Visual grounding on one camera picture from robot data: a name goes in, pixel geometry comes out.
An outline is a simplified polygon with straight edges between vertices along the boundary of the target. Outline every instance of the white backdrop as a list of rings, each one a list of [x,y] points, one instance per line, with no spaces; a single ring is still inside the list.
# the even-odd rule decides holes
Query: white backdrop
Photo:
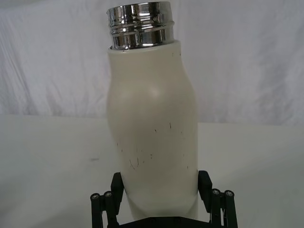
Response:
[[[134,0],[2,0],[0,114],[105,116],[106,10]],[[202,122],[304,125],[303,0],[172,0]]]

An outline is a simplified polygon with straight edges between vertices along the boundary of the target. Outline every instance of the scratch mark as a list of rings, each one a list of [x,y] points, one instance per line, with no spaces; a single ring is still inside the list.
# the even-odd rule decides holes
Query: scratch mark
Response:
[[[131,167],[135,170],[135,168],[134,168],[134,166],[132,165],[132,163],[131,163],[131,160],[129,160],[130,161],[130,165],[131,165]]]

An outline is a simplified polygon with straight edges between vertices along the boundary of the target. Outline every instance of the bottle body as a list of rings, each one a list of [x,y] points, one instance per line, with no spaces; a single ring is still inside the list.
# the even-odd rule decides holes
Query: bottle body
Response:
[[[180,48],[108,51],[107,118],[135,219],[197,213],[197,107]]]

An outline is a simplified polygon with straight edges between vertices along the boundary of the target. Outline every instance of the white table surface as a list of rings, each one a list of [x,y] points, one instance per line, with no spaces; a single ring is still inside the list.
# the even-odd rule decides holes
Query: white table surface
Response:
[[[0,116],[0,227],[91,227],[114,148],[105,119]],[[200,123],[199,168],[235,192],[240,228],[303,227],[304,127]],[[118,218],[132,221],[125,198]]]

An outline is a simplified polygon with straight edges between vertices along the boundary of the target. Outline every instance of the white cloth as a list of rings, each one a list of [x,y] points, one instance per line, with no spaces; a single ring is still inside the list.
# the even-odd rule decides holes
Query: white cloth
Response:
[[[106,10],[134,0],[2,0],[0,114],[105,116]],[[304,124],[303,0],[171,0],[202,122]]]

